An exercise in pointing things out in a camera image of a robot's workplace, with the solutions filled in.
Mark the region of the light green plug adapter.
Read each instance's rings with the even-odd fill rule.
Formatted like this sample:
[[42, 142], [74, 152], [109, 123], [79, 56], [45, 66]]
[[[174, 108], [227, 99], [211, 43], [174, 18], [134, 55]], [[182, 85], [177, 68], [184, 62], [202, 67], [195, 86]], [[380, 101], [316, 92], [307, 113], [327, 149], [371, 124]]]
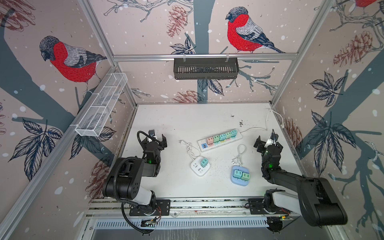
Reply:
[[243, 172], [241, 176], [241, 180], [248, 182], [250, 180], [250, 174]]

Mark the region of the blue rounded power strip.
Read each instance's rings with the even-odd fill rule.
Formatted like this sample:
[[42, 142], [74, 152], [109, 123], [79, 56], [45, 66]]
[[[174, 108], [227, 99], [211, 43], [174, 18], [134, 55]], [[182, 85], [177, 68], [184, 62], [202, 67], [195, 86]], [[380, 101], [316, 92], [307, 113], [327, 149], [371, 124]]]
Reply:
[[239, 186], [247, 186], [250, 182], [250, 171], [241, 166], [233, 166], [231, 171], [231, 182]]

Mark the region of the white square power strip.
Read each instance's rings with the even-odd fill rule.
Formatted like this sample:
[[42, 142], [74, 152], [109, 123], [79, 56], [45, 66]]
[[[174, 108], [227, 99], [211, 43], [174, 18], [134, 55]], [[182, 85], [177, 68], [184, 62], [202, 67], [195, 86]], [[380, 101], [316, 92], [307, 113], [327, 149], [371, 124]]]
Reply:
[[197, 158], [195, 158], [192, 163], [191, 163], [191, 169], [192, 171], [199, 177], [202, 177], [204, 176], [211, 168], [211, 164], [210, 162], [208, 163], [208, 165], [205, 167], [205, 168], [202, 168], [201, 167], [201, 160], [204, 159], [204, 157], [202, 156], [199, 156]]

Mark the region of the white long power strip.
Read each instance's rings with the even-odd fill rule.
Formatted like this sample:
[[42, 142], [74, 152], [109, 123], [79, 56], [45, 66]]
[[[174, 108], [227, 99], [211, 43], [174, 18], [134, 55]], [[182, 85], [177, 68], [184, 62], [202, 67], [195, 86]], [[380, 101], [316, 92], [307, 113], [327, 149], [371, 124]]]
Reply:
[[198, 140], [198, 147], [203, 153], [239, 141], [242, 138], [243, 136], [240, 131], [233, 129], [225, 133]]

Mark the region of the pink plug adapter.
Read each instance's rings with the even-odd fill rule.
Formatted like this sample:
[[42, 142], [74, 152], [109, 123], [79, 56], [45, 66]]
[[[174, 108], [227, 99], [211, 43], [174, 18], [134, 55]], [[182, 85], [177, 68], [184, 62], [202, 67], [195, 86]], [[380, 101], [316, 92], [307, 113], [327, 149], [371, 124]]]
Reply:
[[214, 138], [213, 137], [207, 138], [207, 144], [208, 145], [212, 145], [213, 143], [214, 143]]

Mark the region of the dark green plug adapter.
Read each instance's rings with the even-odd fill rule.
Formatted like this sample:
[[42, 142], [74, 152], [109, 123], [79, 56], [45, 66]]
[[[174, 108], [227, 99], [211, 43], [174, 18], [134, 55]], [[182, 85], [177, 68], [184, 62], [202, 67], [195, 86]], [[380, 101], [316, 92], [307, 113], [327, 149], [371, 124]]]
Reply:
[[213, 136], [213, 139], [214, 139], [214, 143], [217, 143], [220, 141], [220, 136], [219, 135]]

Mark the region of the teal green front adapter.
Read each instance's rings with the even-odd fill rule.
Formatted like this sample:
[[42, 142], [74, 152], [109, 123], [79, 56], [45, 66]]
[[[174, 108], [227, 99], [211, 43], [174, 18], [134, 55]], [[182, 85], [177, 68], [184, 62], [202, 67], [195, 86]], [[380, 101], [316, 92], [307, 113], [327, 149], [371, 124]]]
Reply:
[[208, 163], [209, 161], [206, 158], [202, 159], [200, 162], [202, 168], [205, 168], [208, 165]]

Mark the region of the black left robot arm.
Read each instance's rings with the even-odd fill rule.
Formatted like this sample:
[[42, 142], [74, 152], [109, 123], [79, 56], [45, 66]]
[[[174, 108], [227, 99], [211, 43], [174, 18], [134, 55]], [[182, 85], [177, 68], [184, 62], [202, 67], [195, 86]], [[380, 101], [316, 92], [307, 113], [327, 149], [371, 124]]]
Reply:
[[[142, 157], [118, 158], [102, 187], [105, 198], [113, 198], [121, 204], [125, 221], [142, 235], [150, 235], [162, 216], [170, 214], [170, 200], [158, 200], [154, 191], [141, 186], [142, 177], [157, 177], [161, 168], [161, 151], [167, 146], [167, 139], [158, 140], [154, 130], [137, 132], [137, 139], [143, 150]], [[131, 216], [147, 216], [138, 227], [125, 212], [125, 205], [131, 207]]]

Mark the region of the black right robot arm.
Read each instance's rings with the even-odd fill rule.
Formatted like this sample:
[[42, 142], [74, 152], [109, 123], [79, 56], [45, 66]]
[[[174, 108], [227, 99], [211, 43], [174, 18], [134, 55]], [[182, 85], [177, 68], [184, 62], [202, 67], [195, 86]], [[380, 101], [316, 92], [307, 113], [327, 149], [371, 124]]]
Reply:
[[302, 216], [312, 227], [347, 224], [347, 212], [328, 180], [300, 176], [280, 167], [283, 146], [278, 142], [278, 137], [272, 132], [266, 142], [258, 137], [254, 144], [262, 157], [262, 177], [271, 184], [295, 193], [267, 190], [263, 200], [264, 209], [269, 213], [289, 210]]

